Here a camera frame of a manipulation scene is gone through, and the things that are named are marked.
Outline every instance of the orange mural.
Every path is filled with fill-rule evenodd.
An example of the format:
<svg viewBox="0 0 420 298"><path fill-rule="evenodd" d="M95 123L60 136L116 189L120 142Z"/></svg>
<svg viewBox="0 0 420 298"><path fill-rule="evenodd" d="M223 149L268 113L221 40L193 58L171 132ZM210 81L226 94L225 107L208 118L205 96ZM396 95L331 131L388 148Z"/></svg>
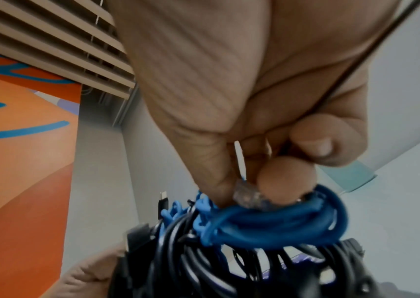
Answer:
<svg viewBox="0 0 420 298"><path fill-rule="evenodd" d="M0 56L0 297L58 278L80 85Z"/></svg>

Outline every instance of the red painted shape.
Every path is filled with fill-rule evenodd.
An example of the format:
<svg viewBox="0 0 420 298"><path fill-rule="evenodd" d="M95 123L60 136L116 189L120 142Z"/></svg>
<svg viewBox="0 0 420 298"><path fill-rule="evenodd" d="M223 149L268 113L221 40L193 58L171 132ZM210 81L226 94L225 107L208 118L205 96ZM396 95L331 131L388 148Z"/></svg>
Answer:
<svg viewBox="0 0 420 298"><path fill-rule="evenodd" d="M0 208L0 298L38 298L59 278L72 174L70 164Z"/></svg>

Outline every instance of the blue cable loop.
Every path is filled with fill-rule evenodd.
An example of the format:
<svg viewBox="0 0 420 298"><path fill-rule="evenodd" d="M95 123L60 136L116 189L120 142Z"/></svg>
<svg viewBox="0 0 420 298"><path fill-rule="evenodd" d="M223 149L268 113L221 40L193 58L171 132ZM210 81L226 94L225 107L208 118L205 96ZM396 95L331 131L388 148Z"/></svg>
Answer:
<svg viewBox="0 0 420 298"><path fill-rule="evenodd" d="M241 206L218 209L199 192L195 206L199 215L193 228L203 246L229 246L245 249L280 249L285 246L328 245L337 242L347 229L347 212L341 199L327 187L317 185L306 200L272 212ZM160 235L175 219L188 211L174 202L161 211Z"/></svg>

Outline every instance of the fingernail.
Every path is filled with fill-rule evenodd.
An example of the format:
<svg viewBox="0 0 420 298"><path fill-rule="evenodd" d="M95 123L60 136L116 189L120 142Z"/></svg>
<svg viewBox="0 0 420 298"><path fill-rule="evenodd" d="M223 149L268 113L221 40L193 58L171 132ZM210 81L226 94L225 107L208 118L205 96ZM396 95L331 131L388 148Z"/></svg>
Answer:
<svg viewBox="0 0 420 298"><path fill-rule="evenodd" d="M333 142L329 137L314 141L299 141L296 144L312 157L326 157L333 152Z"/></svg>

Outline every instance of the slatted ceiling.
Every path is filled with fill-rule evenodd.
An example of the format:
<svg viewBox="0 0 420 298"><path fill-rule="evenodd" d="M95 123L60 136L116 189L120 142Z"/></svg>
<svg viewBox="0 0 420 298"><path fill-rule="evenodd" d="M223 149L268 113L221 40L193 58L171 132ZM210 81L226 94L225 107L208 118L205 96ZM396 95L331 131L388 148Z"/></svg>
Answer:
<svg viewBox="0 0 420 298"><path fill-rule="evenodd" d="M89 10L93 14L99 16L101 19L103 19L107 23L115 26L112 15L108 11L100 7L99 5L95 4L93 1L91 0L74 0L74 1L82 5L85 9Z"/></svg>
<svg viewBox="0 0 420 298"><path fill-rule="evenodd" d="M128 99L133 69L101 0L0 0L0 54Z"/></svg>
<svg viewBox="0 0 420 298"><path fill-rule="evenodd" d="M126 86L114 84L113 82L108 82L94 75L87 74L82 68L52 55L45 54L4 35L0 35L0 54L123 99L127 99L130 93L130 88Z"/></svg>
<svg viewBox="0 0 420 298"><path fill-rule="evenodd" d="M125 86L133 87L135 85L133 77L125 77L113 72L112 69L105 67L92 59L86 59L84 55L74 53L61 45L56 44L52 39L41 35L31 33L19 27L17 24L0 18L0 33L10 36L17 41L31 45L32 47L44 51L51 55L59 54L61 57L72 64L90 70L93 73L104 76L107 79L119 82Z"/></svg>

